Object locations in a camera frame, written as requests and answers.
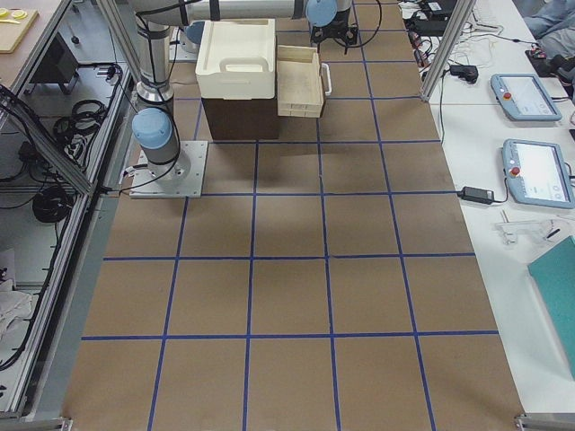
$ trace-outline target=white table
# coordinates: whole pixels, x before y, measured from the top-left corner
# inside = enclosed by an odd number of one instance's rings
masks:
[[[489,4],[493,15],[498,22],[502,23],[504,30],[500,36],[509,39],[535,41],[511,0],[477,0],[477,2]],[[455,76],[446,75],[443,91],[444,104],[497,104],[490,86],[492,75],[535,73],[525,55],[525,51],[531,48],[529,44],[515,43],[486,34],[488,33],[465,34],[462,37],[462,42],[454,48],[451,59],[465,65],[477,66],[479,79],[476,84],[468,84]],[[543,82],[552,97],[566,96],[556,78],[544,78]],[[439,103],[440,88],[441,84],[438,84],[431,95],[431,103]]]
[[[438,122],[438,106],[432,106]],[[567,163],[575,165],[575,142],[566,128],[511,128],[495,105],[444,106],[444,141],[449,170],[458,189],[491,189],[505,197],[500,148],[507,138],[559,144]],[[552,247],[519,235],[506,246],[495,224],[573,217],[575,211],[520,205],[509,197],[500,206],[461,201],[473,248],[481,268],[511,373],[526,412],[575,412],[575,381],[549,321],[527,264]],[[575,233],[575,220],[568,221]]]
[[[501,36],[533,40],[511,0],[477,1],[490,3],[493,14],[505,27]],[[457,48],[458,52],[466,51],[469,64],[485,65],[479,68],[475,85],[451,75],[445,77],[444,151],[457,189],[491,189],[496,199],[505,197],[500,149],[507,138],[559,144],[565,161],[575,168],[575,141],[568,132],[575,128],[570,123],[575,111],[571,101],[557,103],[563,115],[560,121],[516,122],[506,118],[492,94],[491,75],[535,72],[524,53],[528,48],[525,43],[493,37],[469,41]],[[463,59],[467,58],[456,58],[466,63]],[[556,78],[545,78],[544,85],[553,97],[565,96]],[[438,130],[440,86],[430,101]],[[512,197],[505,204],[490,207],[461,201],[461,208],[525,411],[575,412],[575,381],[535,281],[527,271],[527,265],[553,245],[537,244],[528,235],[519,235],[514,246],[505,245],[495,227],[504,221],[501,210],[505,210],[510,222],[572,217],[572,221],[565,220],[575,233],[575,211],[520,205]]]

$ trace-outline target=green board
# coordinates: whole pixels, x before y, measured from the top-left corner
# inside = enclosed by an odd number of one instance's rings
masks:
[[[575,238],[570,236],[529,265],[575,378]]]

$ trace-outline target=screen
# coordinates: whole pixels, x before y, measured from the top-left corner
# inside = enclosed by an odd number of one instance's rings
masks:
[[[555,148],[546,145],[516,144],[525,196],[568,202]]]
[[[553,115],[553,108],[531,76],[502,76],[501,81],[511,93],[517,109],[524,115]]]

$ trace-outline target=grid line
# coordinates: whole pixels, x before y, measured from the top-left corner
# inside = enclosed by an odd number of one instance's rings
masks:
[[[258,141],[262,145],[293,145],[293,144],[309,144],[313,145],[315,142],[310,141]],[[322,141],[322,144],[329,145],[365,145],[365,144],[439,144],[440,139],[389,139],[381,141]],[[255,144],[255,141],[217,141],[216,145],[239,145],[239,144]]]
[[[322,204],[322,233],[323,233],[323,256],[325,258],[325,284],[327,294],[327,311],[330,323],[330,335],[333,335],[333,307],[332,307],[332,282],[330,273],[330,251],[327,233],[327,215],[325,211],[325,194],[323,187],[323,163],[322,163],[322,139],[320,134],[319,119],[315,121],[315,130],[317,133],[317,157],[319,163],[319,181],[320,181],[320,195]],[[335,410],[335,426],[338,431],[341,431],[341,410],[340,410],[340,394],[338,385],[338,372],[337,372],[337,357],[335,351],[335,339],[330,337],[330,351],[332,356],[332,380],[333,380],[333,404]]]
[[[251,353],[251,335],[252,335],[252,299],[253,299],[253,256],[255,254],[255,222],[257,210],[258,188],[258,163],[260,160],[260,146],[256,143],[253,164],[253,198],[252,198],[252,231],[250,237],[250,276],[248,281],[248,306],[246,322],[246,340],[245,340],[245,364],[243,372],[243,410],[242,410],[242,430],[246,431],[248,426],[248,406],[249,406],[249,389],[250,389],[250,353]]]
[[[358,16],[355,5],[353,5],[353,9],[354,9],[354,12],[356,13],[356,16]],[[359,43],[361,43],[361,34],[359,34]],[[369,79],[369,70],[367,67],[367,63],[365,62],[366,54],[365,54],[365,50],[363,49],[363,47],[361,48],[361,56],[364,59],[364,69],[365,69],[366,78],[367,78],[367,89],[369,91],[369,94],[371,96],[373,96],[372,86],[371,86],[371,82]],[[384,148],[381,146],[382,133],[381,133],[381,129],[379,127],[379,122],[377,120],[376,105],[375,105],[375,101],[373,99],[371,100],[371,109],[372,109],[374,121],[376,124],[377,140],[380,142],[379,152],[381,154],[381,161],[382,161],[382,165],[383,165],[383,169],[384,169],[385,183],[387,184],[388,190],[391,191],[392,188],[391,188],[391,182],[389,181],[389,174],[387,172],[387,166],[385,163]],[[425,401],[426,401],[426,405],[427,405],[427,409],[428,409],[429,423],[431,424],[431,431],[436,431],[435,418],[434,418],[434,414],[433,414],[433,406],[431,404],[429,387],[428,387],[427,377],[425,374],[425,365],[423,364],[423,356],[421,353],[420,340],[419,340],[419,336],[417,333],[417,322],[415,319],[415,311],[413,308],[413,301],[411,298],[409,279],[407,277],[407,268],[405,267],[405,258],[403,256],[402,240],[401,240],[400,233],[399,233],[399,224],[397,221],[397,214],[395,213],[394,196],[393,196],[393,194],[390,193],[388,197],[389,197],[389,205],[390,205],[390,209],[391,209],[391,213],[392,213],[392,220],[394,223],[394,233],[395,233],[395,239],[397,241],[397,250],[399,251],[399,254],[400,254],[399,259],[400,259],[400,264],[402,266],[403,283],[405,285],[405,293],[407,295],[407,302],[408,302],[410,318],[411,318],[411,326],[413,328],[413,340],[415,341],[417,358],[418,358],[418,362],[420,365],[420,374],[421,374],[420,377],[421,377],[421,383],[423,385],[423,392],[424,392]]]
[[[418,337],[499,336],[498,330],[434,330],[417,332]],[[177,335],[87,335],[82,341],[169,340],[169,339],[384,339],[411,338],[416,332],[342,332],[324,334],[177,334]]]
[[[392,258],[462,258],[474,257],[474,252],[461,253],[388,253],[388,254],[332,254],[331,259],[392,259]],[[321,260],[324,256],[122,256],[104,258],[106,262],[136,260]]]
[[[173,263],[172,283],[170,284],[170,293],[168,295],[168,304],[166,306],[166,313],[165,313],[165,320],[164,320],[164,334],[162,337],[162,345],[160,346],[160,355],[158,357],[158,366],[157,366],[157,370],[155,373],[154,392],[152,394],[152,402],[150,405],[150,413],[149,413],[149,417],[148,417],[147,431],[152,431],[152,429],[154,427],[155,405],[157,403],[158,391],[160,388],[160,382],[162,380],[162,369],[164,367],[165,344],[167,341],[166,336],[168,334],[168,328],[170,326],[170,315],[172,312],[173,294],[175,291],[176,279],[178,276],[178,266],[179,266],[178,256],[180,254],[181,244],[183,242],[184,228],[186,225],[186,215],[188,213],[188,203],[189,203],[189,199],[185,198],[183,211],[181,214],[180,233],[178,236],[178,247],[176,249],[176,257],[175,257],[175,260]]]

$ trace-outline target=white plastic tray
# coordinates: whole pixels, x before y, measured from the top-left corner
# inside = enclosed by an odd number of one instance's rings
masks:
[[[196,64],[207,99],[271,99],[275,95],[274,20],[206,22]]]
[[[328,83],[326,92],[322,70]],[[278,115],[319,118],[325,96],[331,93],[330,68],[326,64],[320,68],[316,48],[278,45]]]

